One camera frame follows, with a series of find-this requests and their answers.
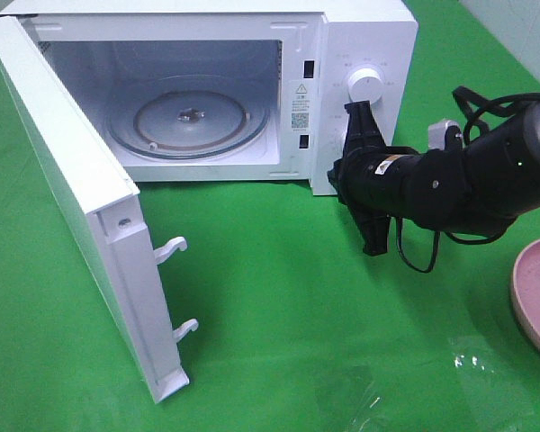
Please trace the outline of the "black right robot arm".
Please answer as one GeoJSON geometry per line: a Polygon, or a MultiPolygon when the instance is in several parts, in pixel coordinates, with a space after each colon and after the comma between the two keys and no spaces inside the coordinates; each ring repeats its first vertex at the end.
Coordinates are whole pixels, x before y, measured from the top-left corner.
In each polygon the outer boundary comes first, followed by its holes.
{"type": "Polygon", "coordinates": [[[439,127],[425,153],[386,145],[370,104],[346,104],[346,141],[328,180],[368,256],[386,253],[392,221],[484,244],[540,207],[540,93],[488,100],[460,86],[453,96],[467,123],[439,127]]]}

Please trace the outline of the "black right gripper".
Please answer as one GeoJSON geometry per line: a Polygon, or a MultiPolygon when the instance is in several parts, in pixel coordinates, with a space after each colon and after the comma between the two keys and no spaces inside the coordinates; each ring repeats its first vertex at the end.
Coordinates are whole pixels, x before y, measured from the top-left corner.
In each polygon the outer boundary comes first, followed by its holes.
{"type": "Polygon", "coordinates": [[[349,210],[364,241],[363,252],[376,257],[388,251],[391,216],[426,222],[422,198],[411,192],[416,165],[423,155],[401,147],[383,148],[383,139],[369,101],[347,103],[346,157],[334,162],[327,177],[338,200],[349,210]]]}

